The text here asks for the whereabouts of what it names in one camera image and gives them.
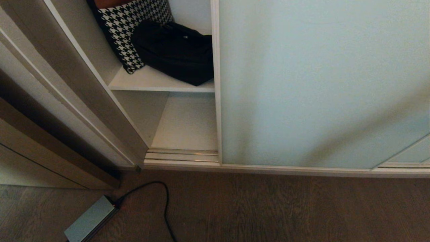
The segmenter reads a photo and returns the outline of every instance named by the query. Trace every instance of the shelf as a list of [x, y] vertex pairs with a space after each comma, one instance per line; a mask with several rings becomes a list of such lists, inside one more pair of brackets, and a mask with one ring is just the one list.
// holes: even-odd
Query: shelf
[[214, 94], [170, 93], [151, 149], [217, 150]]
[[209, 80], [196, 87], [172, 78], [152, 67], [145, 66], [132, 75], [121, 68], [109, 84], [111, 90], [130, 91], [165, 91], [165, 92], [196, 92], [214, 93], [214, 80]]

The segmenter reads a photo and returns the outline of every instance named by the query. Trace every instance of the houndstooth bag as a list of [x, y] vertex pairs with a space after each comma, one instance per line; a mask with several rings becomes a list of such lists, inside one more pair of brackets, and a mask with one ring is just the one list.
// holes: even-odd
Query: houndstooth bag
[[173, 21], [168, 0], [135, 0], [103, 9], [97, 8], [94, 0], [87, 0], [87, 3], [106, 40], [129, 74], [144, 66], [131, 43], [135, 27], [145, 19], [160, 24]]

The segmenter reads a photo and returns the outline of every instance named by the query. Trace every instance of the hardwood floor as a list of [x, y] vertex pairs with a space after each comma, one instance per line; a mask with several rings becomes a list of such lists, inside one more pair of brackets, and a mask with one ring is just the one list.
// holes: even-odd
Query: hardwood floor
[[[430, 180], [151, 171], [115, 191], [0, 186], [0, 241], [65, 241], [63, 231], [102, 194], [161, 180], [179, 242], [430, 241]], [[165, 193], [128, 197], [92, 242], [168, 242]]]

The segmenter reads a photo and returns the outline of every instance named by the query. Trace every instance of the closet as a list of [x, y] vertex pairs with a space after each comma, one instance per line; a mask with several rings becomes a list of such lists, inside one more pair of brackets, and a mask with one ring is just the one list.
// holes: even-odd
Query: closet
[[110, 49], [86, 0], [44, 2], [80, 57], [149, 147], [145, 162], [219, 165], [217, 1], [170, 0], [177, 23], [212, 34], [215, 78], [197, 87], [149, 66], [128, 74]]

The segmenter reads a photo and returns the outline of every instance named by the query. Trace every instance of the wooden floor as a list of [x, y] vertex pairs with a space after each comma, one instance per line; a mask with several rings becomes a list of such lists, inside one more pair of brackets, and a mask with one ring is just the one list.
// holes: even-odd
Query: wooden floor
[[[62, 242], [103, 193], [161, 180], [179, 242], [430, 241], [430, 180], [143, 171], [112, 192], [0, 186], [1, 242]], [[92, 242], [168, 242], [160, 185], [138, 191]]]

